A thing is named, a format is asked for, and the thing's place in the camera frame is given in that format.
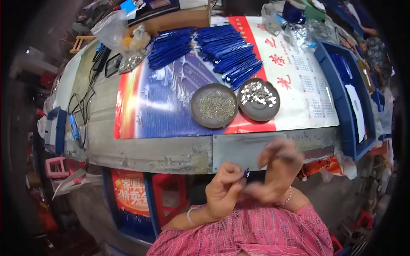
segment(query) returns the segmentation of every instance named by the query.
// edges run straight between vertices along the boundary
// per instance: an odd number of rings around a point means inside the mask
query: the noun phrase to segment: woman's left hand
[[[233,211],[240,192],[246,185],[243,175],[239,166],[224,162],[206,186],[208,212],[215,221],[225,218]]]

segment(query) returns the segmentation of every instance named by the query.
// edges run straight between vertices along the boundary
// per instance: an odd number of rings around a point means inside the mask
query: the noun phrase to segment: blue mug
[[[287,0],[283,7],[282,17],[295,24],[305,24],[306,16],[304,15],[306,5],[301,0]]]

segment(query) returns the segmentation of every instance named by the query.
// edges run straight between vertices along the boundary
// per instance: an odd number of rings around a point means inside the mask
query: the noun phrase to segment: bowl of metal pins
[[[237,98],[243,113],[255,121],[269,121],[279,112],[278,91],[260,78],[246,80],[239,88]]]
[[[238,112],[234,92],[222,84],[207,84],[191,99],[191,113],[200,125],[211,129],[229,124]]]

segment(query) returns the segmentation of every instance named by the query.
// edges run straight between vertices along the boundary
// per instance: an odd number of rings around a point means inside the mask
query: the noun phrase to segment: pink shirt
[[[313,206],[293,213],[247,201],[219,222],[161,232],[147,255],[236,255],[242,250],[250,255],[332,255],[333,245]]]

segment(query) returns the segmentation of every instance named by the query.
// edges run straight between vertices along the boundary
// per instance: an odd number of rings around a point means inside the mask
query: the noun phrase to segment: bracelet
[[[280,203],[279,205],[284,205],[284,204],[286,204],[287,202],[289,202],[290,198],[292,197],[292,187],[289,187],[289,191],[290,191],[289,197],[286,199],[285,202]]]
[[[187,212],[187,218],[188,218],[188,220],[189,220],[190,223],[195,224],[195,223],[192,222],[191,218],[189,217],[189,213],[190,213],[192,210],[194,210],[194,209],[199,209],[199,208],[200,208],[200,207],[192,207],[191,209],[188,210],[188,212]]]

